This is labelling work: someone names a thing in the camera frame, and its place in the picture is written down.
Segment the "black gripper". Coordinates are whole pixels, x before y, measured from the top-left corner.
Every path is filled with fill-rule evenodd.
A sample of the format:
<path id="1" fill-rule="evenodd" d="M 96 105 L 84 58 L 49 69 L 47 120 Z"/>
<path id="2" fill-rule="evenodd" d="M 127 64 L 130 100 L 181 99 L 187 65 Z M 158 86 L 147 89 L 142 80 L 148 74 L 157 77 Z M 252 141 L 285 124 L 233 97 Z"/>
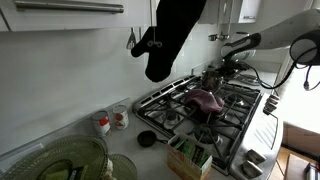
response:
<path id="1" fill-rule="evenodd" d="M 249 69 L 249 66 L 243 62 L 239 62 L 231 59 L 225 59 L 222 62 L 222 65 L 218 68 L 218 72 L 220 75 L 233 75 L 238 70 L 246 71 L 248 69 Z"/>

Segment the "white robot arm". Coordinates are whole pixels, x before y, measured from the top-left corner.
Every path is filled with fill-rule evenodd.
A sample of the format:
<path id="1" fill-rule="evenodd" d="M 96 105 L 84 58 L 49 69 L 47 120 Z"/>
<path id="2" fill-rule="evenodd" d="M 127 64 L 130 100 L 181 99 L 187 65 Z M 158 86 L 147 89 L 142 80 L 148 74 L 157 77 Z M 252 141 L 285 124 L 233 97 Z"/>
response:
<path id="1" fill-rule="evenodd" d="M 291 58 L 299 64 L 318 65 L 319 23 L 320 9 L 309 9 L 263 31 L 228 42 L 220 50 L 224 62 L 218 72 L 229 75 L 235 70 L 246 70 L 244 65 L 234 62 L 242 52 L 285 47 L 290 48 Z"/>

